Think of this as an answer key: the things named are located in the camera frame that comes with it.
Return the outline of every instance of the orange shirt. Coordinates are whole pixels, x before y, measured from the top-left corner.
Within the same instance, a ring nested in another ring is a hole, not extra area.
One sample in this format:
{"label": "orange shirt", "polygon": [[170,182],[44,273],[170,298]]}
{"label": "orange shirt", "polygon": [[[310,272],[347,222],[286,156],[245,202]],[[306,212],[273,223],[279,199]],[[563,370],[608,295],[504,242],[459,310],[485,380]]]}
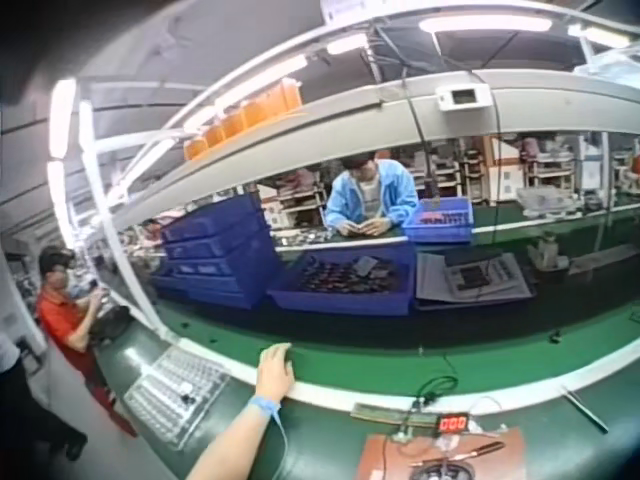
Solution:
{"label": "orange shirt", "polygon": [[60,294],[44,287],[37,301],[37,314],[49,336],[53,339],[67,361],[79,370],[85,378],[95,369],[93,352],[78,352],[67,346],[67,337],[80,325],[84,314],[66,294]]}

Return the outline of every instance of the black hair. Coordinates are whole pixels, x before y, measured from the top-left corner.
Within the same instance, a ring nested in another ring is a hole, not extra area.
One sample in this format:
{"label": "black hair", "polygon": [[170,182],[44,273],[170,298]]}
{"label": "black hair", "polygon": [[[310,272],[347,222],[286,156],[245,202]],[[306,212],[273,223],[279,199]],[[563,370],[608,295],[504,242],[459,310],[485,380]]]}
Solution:
{"label": "black hair", "polygon": [[358,153],[351,155],[350,157],[340,160],[342,167],[345,170],[357,170],[364,167],[368,162],[373,160],[373,154],[371,152]]}
{"label": "black hair", "polygon": [[147,228],[147,227],[150,227],[151,225],[160,225],[160,222],[157,221],[155,218],[148,218],[144,222],[142,222],[141,225],[143,228]]}
{"label": "black hair", "polygon": [[47,273],[53,272],[58,265],[65,269],[69,268],[75,258],[73,250],[68,248],[60,248],[55,245],[44,247],[38,257],[40,276],[44,278]]}

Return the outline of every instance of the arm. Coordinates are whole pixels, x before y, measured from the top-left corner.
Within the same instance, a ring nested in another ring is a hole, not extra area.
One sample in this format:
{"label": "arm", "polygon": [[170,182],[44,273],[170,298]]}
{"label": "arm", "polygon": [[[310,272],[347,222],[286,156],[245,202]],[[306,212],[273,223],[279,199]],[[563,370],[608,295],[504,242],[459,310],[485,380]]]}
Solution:
{"label": "arm", "polygon": [[[295,381],[291,362],[285,364],[290,344],[273,345],[260,355],[256,396],[279,404]],[[269,423],[256,405],[247,405],[229,427],[211,442],[187,480],[246,480]]]}
{"label": "arm", "polygon": [[76,300],[76,305],[78,306],[81,312],[86,312],[87,310],[89,310],[90,301],[91,301],[91,297],[87,295],[86,297]]}
{"label": "arm", "polygon": [[338,228],[339,225],[349,221],[346,217],[347,199],[345,198],[343,191],[343,182],[340,180],[341,177],[338,177],[333,182],[331,195],[327,201],[325,221],[327,223],[327,227],[331,228]]}
{"label": "arm", "polygon": [[69,348],[73,348],[78,352],[86,352],[87,345],[89,344],[89,330],[93,322],[96,320],[96,316],[100,311],[100,302],[102,300],[103,291],[97,288],[94,290],[88,299],[87,313],[85,314],[82,322],[78,325],[73,332],[66,336],[64,342]]}
{"label": "arm", "polygon": [[401,167],[396,180],[398,188],[398,200],[396,204],[389,209],[388,218],[395,225],[402,223],[413,213],[418,206],[418,194],[413,177],[406,168]]}

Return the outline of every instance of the black pants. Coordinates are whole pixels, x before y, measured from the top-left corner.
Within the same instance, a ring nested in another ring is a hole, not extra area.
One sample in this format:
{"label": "black pants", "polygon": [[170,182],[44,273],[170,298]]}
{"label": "black pants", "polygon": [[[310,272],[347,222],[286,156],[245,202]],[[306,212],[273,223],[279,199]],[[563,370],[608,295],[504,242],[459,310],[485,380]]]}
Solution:
{"label": "black pants", "polygon": [[62,447],[82,434],[42,407],[31,395],[27,374],[18,362],[0,373],[0,477],[20,471],[20,477],[33,467],[35,442]]}

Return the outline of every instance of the white device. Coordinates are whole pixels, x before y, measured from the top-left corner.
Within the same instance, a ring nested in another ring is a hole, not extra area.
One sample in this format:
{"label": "white device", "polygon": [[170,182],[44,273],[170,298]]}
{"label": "white device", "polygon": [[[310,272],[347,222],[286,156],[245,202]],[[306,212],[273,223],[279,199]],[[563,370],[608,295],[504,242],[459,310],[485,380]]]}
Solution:
{"label": "white device", "polygon": [[491,88],[486,83],[461,83],[436,88],[438,106],[443,112],[469,110],[493,105]]}

